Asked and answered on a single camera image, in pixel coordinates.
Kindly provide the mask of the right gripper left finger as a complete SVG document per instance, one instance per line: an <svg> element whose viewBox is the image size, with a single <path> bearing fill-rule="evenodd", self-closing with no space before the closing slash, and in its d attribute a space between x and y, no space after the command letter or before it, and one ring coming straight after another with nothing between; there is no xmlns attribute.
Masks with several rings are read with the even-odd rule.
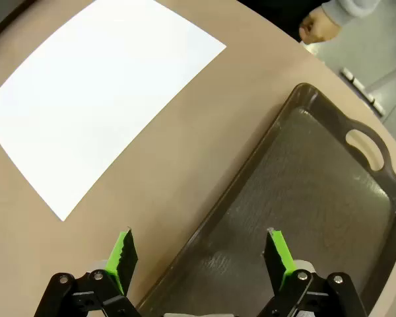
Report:
<svg viewBox="0 0 396 317"><path fill-rule="evenodd" d="M54 274L34 315L87 316L100 310L105 316L139 316L127 298L137 261L132 232L121 232L105 268L77 279L70 273Z"/></svg>

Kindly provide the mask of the person's left hand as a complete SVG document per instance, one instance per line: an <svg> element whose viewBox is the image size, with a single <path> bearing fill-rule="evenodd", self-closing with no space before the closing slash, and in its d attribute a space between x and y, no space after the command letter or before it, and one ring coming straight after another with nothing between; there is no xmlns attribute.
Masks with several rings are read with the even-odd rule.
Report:
<svg viewBox="0 0 396 317"><path fill-rule="evenodd" d="M326 15L322 7L312 10L298 29L300 39L306 45L332 40L340 31L341 27Z"/></svg>

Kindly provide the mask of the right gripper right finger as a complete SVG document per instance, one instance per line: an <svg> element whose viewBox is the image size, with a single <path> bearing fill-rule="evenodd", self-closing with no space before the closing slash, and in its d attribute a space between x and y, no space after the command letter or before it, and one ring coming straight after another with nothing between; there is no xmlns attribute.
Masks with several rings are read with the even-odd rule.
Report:
<svg viewBox="0 0 396 317"><path fill-rule="evenodd" d="M269 228L265 265L274 296L260 316L297 316L309 312L314 316L366 316L350 276L333 272L327 278L296 267L282 232Z"/></svg>

